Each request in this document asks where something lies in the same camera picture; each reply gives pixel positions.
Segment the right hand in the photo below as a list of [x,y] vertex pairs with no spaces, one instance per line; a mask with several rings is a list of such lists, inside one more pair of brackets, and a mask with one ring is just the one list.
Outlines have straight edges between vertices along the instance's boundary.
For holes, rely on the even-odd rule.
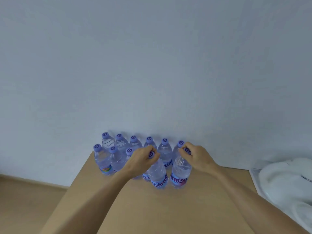
[[[191,154],[189,155],[183,149],[189,148],[191,150]],[[182,148],[179,149],[179,153],[183,158],[188,161],[189,164],[192,165],[197,170],[202,172],[209,173],[210,175],[216,176],[220,171],[220,166],[216,164],[207,150],[200,145],[193,145],[190,142],[186,142]]]

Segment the bottle label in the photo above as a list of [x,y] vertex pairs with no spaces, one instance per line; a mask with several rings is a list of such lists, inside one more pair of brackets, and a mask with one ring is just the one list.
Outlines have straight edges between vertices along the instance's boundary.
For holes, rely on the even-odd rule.
[[145,174],[145,173],[143,173],[143,179],[150,180],[149,176],[147,174]]
[[112,169],[112,165],[109,165],[108,167],[105,167],[103,169],[100,169],[103,173],[107,173]]
[[154,182],[152,181],[152,184],[155,186],[155,187],[161,187],[163,185],[165,185],[167,182],[168,182],[168,176],[167,176],[167,173],[165,174],[165,178],[161,181],[161,182]]
[[178,178],[177,176],[174,175],[173,172],[171,172],[170,180],[175,185],[183,186],[183,185],[185,185],[185,183],[187,182],[188,179],[187,178],[185,178],[185,179]]
[[172,164],[172,159],[168,162],[164,162],[163,165],[165,166],[165,168],[169,167]]

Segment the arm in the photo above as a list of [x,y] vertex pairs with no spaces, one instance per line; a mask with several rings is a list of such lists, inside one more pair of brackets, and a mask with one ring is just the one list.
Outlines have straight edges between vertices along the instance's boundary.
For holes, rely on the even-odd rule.
[[[155,156],[148,159],[150,151]],[[54,234],[96,234],[123,186],[133,177],[142,175],[159,158],[159,153],[150,145],[136,149],[126,165],[115,173],[111,180],[70,217]]]
[[[192,155],[183,150],[185,147],[191,150]],[[179,152],[195,169],[206,172],[220,181],[247,224],[256,234],[308,234],[299,224],[274,205],[226,174],[224,168],[217,165],[202,146],[186,142]]]

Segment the left hand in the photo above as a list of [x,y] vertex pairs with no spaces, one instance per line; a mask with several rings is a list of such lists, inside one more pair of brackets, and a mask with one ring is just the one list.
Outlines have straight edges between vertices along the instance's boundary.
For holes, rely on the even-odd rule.
[[[149,159],[149,153],[151,151],[155,153],[155,156]],[[129,178],[142,175],[158,160],[159,156],[160,154],[153,145],[136,149],[120,171],[129,176]]]

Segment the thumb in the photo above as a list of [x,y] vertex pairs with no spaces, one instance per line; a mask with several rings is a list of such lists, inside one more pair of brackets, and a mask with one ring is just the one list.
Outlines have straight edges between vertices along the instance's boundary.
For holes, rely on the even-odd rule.
[[189,155],[187,152],[185,152],[182,148],[179,149],[179,153],[181,154],[181,156],[183,158],[186,159],[186,161],[188,161],[189,163],[192,163],[193,157],[192,155]]
[[154,157],[152,157],[151,159],[149,159],[148,163],[149,165],[153,165],[155,162],[157,162],[157,160],[159,159],[160,153],[155,153]]

